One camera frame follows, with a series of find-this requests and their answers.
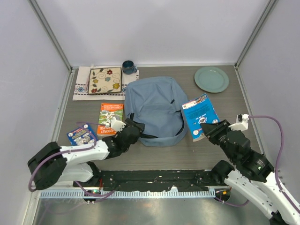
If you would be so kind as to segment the blue paperback book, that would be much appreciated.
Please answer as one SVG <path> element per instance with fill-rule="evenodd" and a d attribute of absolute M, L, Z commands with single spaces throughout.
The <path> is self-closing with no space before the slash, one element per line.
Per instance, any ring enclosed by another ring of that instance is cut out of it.
<path fill-rule="evenodd" d="M 202 123 L 219 123 L 220 119 L 206 93 L 181 106 L 184 119 L 188 125 L 193 141 L 204 138 Z"/>

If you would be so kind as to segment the blue fabric backpack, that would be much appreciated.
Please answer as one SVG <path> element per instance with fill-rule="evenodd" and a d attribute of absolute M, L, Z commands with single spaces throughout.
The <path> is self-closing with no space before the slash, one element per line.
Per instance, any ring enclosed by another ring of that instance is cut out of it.
<path fill-rule="evenodd" d="M 139 79 L 141 92 L 124 101 L 125 116 L 145 124 L 140 136 L 148 147 L 170 147 L 186 135 L 188 126 L 181 106 L 188 98 L 176 80 L 168 76 Z"/>

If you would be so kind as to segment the orange treehouse book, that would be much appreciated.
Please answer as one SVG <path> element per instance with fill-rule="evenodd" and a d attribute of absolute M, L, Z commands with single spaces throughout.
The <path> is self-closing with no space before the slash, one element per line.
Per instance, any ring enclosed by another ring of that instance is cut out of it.
<path fill-rule="evenodd" d="M 122 120 L 123 108 L 123 104 L 101 104 L 97 126 L 97 135 L 99 137 L 112 136 L 116 134 L 116 131 L 110 128 L 110 123 L 112 118 L 115 118 L 116 120 Z"/>

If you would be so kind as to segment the blue cartoon book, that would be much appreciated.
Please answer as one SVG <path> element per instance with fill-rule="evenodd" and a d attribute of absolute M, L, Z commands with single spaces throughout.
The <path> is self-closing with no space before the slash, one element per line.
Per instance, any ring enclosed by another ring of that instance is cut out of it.
<path fill-rule="evenodd" d="M 73 146 L 92 144 L 98 140 L 89 123 L 85 123 L 75 130 L 68 132 L 67 137 Z"/>

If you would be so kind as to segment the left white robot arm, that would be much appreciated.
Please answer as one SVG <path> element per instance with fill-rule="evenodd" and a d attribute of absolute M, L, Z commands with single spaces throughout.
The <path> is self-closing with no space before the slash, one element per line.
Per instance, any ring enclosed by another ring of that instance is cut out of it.
<path fill-rule="evenodd" d="M 127 118 L 124 122 L 113 119 L 111 128 L 116 131 L 95 143 L 77 146 L 59 146 L 49 142 L 28 162 L 31 192 L 44 190 L 58 182 L 77 181 L 95 187 L 99 181 L 99 169 L 94 160 L 106 160 L 128 151 L 143 134 L 145 124 Z"/>

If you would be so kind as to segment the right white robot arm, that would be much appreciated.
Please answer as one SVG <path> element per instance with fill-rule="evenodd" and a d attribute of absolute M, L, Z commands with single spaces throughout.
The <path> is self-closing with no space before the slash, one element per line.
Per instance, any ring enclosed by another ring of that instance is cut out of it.
<path fill-rule="evenodd" d="M 278 170 L 261 153 L 251 148 L 243 131 L 249 116 L 240 114 L 236 122 L 202 123 L 208 140 L 219 146 L 228 161 L 219 161 L 212 169 L 212 181 L 228 185 L 254 204 L 271 225 L 298 225 L 300 204 L 279 180 Z"/>

